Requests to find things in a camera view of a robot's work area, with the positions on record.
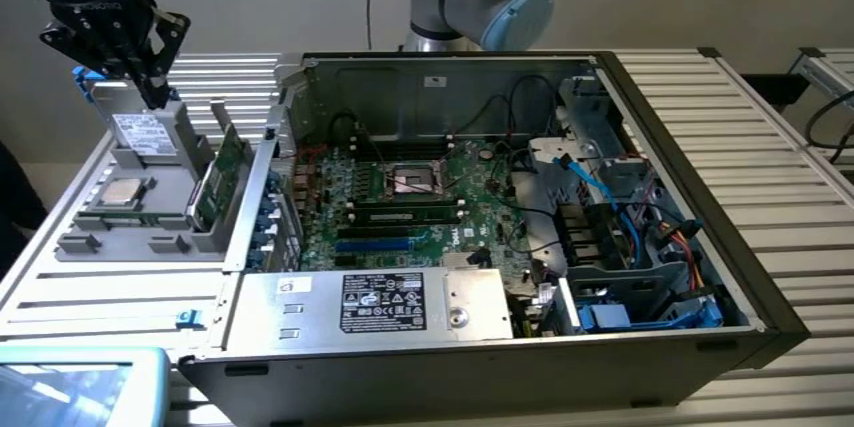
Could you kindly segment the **blue rack latch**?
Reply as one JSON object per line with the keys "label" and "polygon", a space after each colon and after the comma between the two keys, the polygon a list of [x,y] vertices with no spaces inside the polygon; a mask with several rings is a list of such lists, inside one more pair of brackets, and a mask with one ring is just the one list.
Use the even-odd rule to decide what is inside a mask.
{"label": "blue rack latch", "polygon": [[78,66],[73,69],[73,77],[83,98],[90,104],[94,104],[95,100],[91,92],[91,83],[99,80],[101,76],[87,67]]}

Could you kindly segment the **disk with white label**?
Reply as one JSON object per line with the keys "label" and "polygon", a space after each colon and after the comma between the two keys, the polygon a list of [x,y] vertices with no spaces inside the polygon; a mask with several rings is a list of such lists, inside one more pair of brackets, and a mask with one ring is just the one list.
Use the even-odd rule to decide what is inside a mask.
{"label": "disk with white label", "polygon": [[129,147],[139,156],[178,155],[167,129],[155,115],[114,114],[113,118]]}

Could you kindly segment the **silver CPU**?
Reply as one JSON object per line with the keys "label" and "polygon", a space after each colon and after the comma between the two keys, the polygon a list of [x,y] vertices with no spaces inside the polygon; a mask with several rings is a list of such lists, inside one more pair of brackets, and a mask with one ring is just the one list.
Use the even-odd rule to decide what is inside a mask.
{"label": "silver CPU", "polygon": [[157,186],[153,177],[114,178],[99,191],[94,201],[94,209],[138,211],[150,190]]}

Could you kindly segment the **green graphics card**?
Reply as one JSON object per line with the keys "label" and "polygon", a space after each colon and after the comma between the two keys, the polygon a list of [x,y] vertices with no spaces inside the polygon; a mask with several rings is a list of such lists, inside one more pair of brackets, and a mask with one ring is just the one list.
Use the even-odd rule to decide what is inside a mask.
{"label": "green graphics card", "polygon": [[242,139],[237,127],[230,124],[221,149],[194,189],[187,206],[186,214],[198,232],[209,232],[229,211],[242,166],[251,153],[247,147],[249,144]]}

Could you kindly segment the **green RAM stick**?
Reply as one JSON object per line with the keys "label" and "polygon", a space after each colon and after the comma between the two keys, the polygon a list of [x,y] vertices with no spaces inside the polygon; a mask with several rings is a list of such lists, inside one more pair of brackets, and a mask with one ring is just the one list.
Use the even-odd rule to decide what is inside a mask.
{"label": "green RAM stick", "polygon": [[82,228],[98,229],[101,225],[113,227],[151,227],[173,230],[189,228],[189,221],[183,215],[157,213],[79,213],[74,218]]}

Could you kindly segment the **grey parts rack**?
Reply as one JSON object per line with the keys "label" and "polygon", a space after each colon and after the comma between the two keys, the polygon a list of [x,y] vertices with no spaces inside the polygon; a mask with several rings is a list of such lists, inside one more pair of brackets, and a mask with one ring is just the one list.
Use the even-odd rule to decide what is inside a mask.
{"label": "grey parts rack", "polygon": [[[194,189],[221,149],[226,129],[234,121],[226,103],[213,101],[214,136],[199,133],[191,124],[189,107],[177,97],[163,109],[151,110],[125,81],[99,79],[91,83],[94,106],[109,127],[109,145],[103,159],[90,176],[79,206],[71,210],[67,231],[59,236],[57,258],[62,262],[169,262],[221,261],[226,257],[242,203],[254,152],[242,166],[237,192],[227,213],[209,232],[194,230],[186,211]],[[114,114],[153,114],[163,123],[178,149],[177,156],[139,156],[129,147],[115,124]],[[114,178],[153,177],[150,190],[138,211],[94,209],[93,201]],[[189,228],[151,227],[82,228],[74,221],[79,213],[157,213],[183,215]]]}

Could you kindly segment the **CPU socket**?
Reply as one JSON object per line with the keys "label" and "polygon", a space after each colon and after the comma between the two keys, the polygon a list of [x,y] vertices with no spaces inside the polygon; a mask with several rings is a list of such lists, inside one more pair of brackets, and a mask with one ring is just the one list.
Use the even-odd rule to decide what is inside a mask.
{"label": "CPU socket", "polygon": [[445,194],[445,165],[438,160],[397,163],[386,170],[386,191],[392,197]]}

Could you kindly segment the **black expansion slot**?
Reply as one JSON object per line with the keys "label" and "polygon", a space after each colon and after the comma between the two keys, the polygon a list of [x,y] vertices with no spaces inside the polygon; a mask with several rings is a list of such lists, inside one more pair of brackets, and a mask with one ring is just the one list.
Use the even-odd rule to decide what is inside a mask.
{"label": "black expansion slot", "polygon": [[409,238],[413,229],[409,226],[358,226],[337,230],[340,240]]}

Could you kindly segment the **black RAM stick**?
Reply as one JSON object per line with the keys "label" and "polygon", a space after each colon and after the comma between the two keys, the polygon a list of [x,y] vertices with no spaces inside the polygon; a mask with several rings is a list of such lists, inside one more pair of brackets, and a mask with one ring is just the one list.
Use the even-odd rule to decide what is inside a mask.
{"label": "black RAM stick", "polygon": [[364,204],[352,209],[348,219],[356,227],[418,227],[456,225],[462,222],[456,205]]}

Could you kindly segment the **blue expansion slot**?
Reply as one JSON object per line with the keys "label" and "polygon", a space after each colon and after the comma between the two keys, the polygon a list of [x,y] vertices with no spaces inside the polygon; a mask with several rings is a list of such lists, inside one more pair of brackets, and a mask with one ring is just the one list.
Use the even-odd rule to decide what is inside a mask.
{"label": "blue expansion slot", "polygon": [[336,243],[336,252],[400,252],[409,251],[413,245],[414,241],[409,237],[342,240]]}

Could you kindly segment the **green Dell motherboard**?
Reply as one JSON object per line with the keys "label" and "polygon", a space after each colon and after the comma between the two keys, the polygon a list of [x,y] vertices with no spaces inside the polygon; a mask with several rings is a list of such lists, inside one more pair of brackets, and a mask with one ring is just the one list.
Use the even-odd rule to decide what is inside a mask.
{"label": "green Dell motherboard", "polygon": [[[508,290],[525,298],[566,273],[549,207],[534,197],[540,171],[529,148],[492,139],[376,146],[353,139],[344,148],[306,147],[294,160],[292,186],[304,229],[297,270],[442,267],[445,253],[473,252],[469,261],[498,270]],[[445,165],[445,194],[389,196],[388,168],[433,160]],[[337,230],[356,227],[349,211],[381,203],[456,205],[462,222],[410,227],[409,251],[337,253]]]}

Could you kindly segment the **silver power supply unit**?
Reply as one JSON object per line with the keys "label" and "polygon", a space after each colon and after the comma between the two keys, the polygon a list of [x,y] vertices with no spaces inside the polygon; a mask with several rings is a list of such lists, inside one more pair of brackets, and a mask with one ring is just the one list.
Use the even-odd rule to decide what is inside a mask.
{"label": "silver power supply unit", "polygon": [[250,274],[226,350],[345,353],[513,336],[494,269],[441,267]]}

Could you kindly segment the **silver drive cage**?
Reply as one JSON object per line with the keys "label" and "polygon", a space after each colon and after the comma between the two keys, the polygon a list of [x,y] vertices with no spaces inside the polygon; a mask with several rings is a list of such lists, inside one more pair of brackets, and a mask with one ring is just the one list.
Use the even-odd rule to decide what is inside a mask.
{"label": "silver drive cage", "polygon": [[604,81],[593,74],[562,79],[557,89],[561,129],[572,157],[618,203],[648,202],[656,191],[652,161],[634,144]]}

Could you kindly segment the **teal framed screen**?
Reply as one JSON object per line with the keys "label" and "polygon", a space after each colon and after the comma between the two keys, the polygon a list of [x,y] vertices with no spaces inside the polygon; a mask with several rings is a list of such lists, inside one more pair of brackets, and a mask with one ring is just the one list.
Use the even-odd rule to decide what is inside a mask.
{"label": "teal framed screen", "polygon": [[0,346],[0,427],[163,427],[170,372],[155,347]]}

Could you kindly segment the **open black PC case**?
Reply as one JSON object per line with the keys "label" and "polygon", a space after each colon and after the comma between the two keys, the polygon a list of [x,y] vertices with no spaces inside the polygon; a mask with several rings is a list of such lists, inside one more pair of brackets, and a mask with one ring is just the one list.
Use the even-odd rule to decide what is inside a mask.
{"label": "open black PC case", "polygon": [[[562,79],[596,75],[653,163],[652,200],[618,203],[588,175],[561,129]],[[239,277],[223,341],[178,361],[190,383],[239,427],[648,408],[682,402],[725,374],[767,367],[809,336],[686,150],[612,52],[309,53],[277,69],[294,144],[268,173],[284,207],[270,267]],[[492,139],[529,148],[536,199],[549,207],[568,260],[530,298],[505,286],[513,336],[400,350],[234,354],[226,344],[250,274],[300,271],[304,240],[294,156],[358,139],[438,143]],[[711,296],[724,326],[589,333],[578,309],[624,304],[653,321],[680,301]]]}

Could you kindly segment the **blue disk bay caddy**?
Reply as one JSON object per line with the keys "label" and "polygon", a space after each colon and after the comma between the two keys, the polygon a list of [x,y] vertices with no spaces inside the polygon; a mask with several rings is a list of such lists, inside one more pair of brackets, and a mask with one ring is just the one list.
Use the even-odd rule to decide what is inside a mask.
{"label": "blue disk bay caddy", "polygon": [[632,321],[624,304],[586,305],[578,309],[582,330],[589,333],[656,331],[724,326],[724,315],[711,296],[674,302],[657,320]]}

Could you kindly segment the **aluminium profile rail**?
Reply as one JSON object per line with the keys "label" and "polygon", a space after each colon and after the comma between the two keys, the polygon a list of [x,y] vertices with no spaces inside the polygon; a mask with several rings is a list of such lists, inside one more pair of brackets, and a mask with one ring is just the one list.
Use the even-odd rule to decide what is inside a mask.
{"label": "aluminium profile rail", "polygon": [[789,72],[836,99],[854,91],[854,47],[801,47]]}

